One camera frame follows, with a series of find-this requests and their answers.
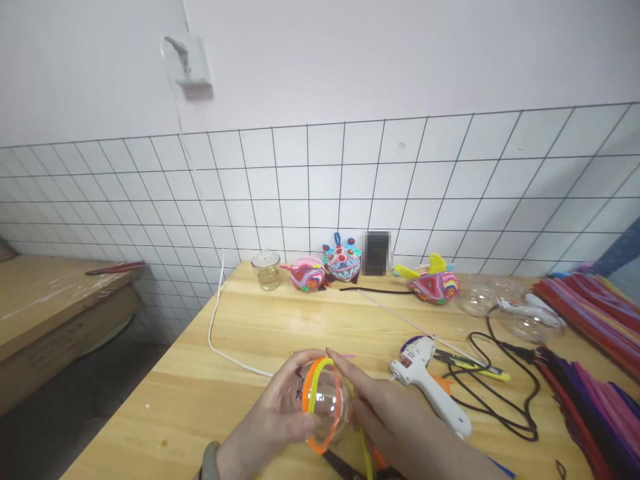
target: white tiled wall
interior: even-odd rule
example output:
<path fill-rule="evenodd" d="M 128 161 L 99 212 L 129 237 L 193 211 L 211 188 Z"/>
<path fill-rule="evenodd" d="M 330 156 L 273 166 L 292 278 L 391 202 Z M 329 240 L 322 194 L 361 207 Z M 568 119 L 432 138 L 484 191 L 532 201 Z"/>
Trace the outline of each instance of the white tiled wall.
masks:
<path fill-rule="evenodd" d="M 20 253 L 144 259 L 128 335 L 170 342 L 258 250 L 391 232 L 396 263 L 539 275 L 595 260 L 640 214 L 640 105 L 0 149 Z"/>

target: hot glue gun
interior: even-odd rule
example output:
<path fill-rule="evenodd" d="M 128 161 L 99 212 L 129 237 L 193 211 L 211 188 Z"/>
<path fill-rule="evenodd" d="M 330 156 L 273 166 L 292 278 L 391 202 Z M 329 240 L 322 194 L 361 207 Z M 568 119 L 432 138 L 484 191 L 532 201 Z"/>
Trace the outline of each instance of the hot glue gun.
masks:
<path fill-rule="evenodd" d="M 471 420 L 428 374 L 426 367 L 434 353 L 433 340 L 419 335 L 404 344 L 400 350 L 402 362 L 392 361 L 389 370 L 403 385 L 412 383 L 420 388 L 442 421 L 464 440 L 471 434 Z"/>

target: right hand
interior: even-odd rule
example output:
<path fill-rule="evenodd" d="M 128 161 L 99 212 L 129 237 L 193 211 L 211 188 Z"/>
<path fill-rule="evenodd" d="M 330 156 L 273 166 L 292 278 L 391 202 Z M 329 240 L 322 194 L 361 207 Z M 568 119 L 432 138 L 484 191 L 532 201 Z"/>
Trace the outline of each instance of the right hand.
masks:
<path fill-rule="evenodd" d="M 460 440 L 427 407 L 426 401 L 398 382 L 374 380 L 327 348 L 328 356 L 356 389 L 355 418 L 383 460 L 409 480 L 503 479 L 504 474 L 480 452 Z"/>
<path fill-rule="evenodd" d="M 429 469 L 421 438 L 429 430 L 424 419 L 434 414 L 398 383 L 374 380 L 333 350 L 327 354 L 356 389 L 353 413 L 384 461 L 405 478 L 424 478 Z"/>

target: hand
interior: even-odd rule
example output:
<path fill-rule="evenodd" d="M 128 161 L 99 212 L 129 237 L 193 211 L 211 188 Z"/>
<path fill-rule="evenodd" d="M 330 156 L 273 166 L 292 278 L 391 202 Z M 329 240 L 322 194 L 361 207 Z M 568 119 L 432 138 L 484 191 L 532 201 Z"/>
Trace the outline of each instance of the hand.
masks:
<path fill-rule="evenodd" d="M 338 353 L 327 349 L 336 367 L 356 389 L 352 400 L 367 444 L 409 480 L 503 479 L 487 457 L 460 440 L 451 428 L 400 384 L 374 380 Z"/>
<path fill-rule="evenodd" d="M 282 397 L 295 370 L 322 358 L 322 350 L 293 354 L 271 378 L 247 416 L 231 432 L 216 454 L 221 480 L 247 479 L 264 468 L 286 444 L 312 436 L 319 419 L 311 413 L 284 414 Z"/>

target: phone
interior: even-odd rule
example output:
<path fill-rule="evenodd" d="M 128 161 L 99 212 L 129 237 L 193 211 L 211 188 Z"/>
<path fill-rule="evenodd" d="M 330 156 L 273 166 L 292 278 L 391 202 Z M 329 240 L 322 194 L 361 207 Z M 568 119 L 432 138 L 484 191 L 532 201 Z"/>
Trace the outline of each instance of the phone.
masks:
<path fill-rule="evenodd" d="M 362 274 L 382 277 L 387 274 L 391 236 L 388 231 L 365 232 L 362 253 Z"/>

